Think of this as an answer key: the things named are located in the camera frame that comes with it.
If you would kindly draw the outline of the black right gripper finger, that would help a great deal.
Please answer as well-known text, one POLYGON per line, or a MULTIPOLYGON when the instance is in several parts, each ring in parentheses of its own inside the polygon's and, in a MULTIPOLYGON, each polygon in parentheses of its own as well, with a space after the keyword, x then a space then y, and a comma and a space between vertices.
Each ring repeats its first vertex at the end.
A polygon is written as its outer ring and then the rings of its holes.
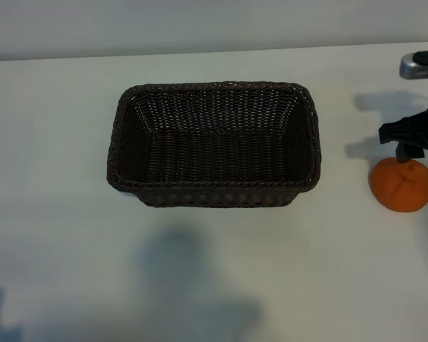
POLYGON ((420 147, 399 142, 395 150, 398 163, 406 163, 410 160, 424 158, 424 150, 420 147))
POLYGON ((428 109, 393 123, 384 123, 379 128, 379 141, 381 144, 395 141, 428 145, 428 109))

